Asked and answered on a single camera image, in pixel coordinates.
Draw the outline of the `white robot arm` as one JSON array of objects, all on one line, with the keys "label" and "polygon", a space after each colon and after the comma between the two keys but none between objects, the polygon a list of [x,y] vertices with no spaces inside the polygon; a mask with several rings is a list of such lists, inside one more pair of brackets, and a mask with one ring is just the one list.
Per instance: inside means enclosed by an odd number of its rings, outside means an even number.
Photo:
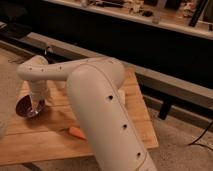
[{"label": "white robot arm", "polygon": [[49,80],[64,81],[72,110],[102,171],[157,171],[119,96],[125,68],[115,58],[50,64],[36,55],[17,68],[30,98],[47,97]]}]

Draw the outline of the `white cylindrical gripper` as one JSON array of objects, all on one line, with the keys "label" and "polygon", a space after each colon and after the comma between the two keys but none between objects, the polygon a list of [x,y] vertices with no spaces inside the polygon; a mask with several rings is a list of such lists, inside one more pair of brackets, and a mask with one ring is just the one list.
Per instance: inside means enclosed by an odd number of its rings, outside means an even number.
[{"label": "white cylindrical gripper", "polygon": [[48,95],[49,90],[46,81],[35,81],[35,82],[30,81],[29,88],[30,88],[31,106],[32,111],[34,113],[37,112],[37,107],[40,100],[42,100],[45,104],[48,105],[50,104],[51,96]]}]

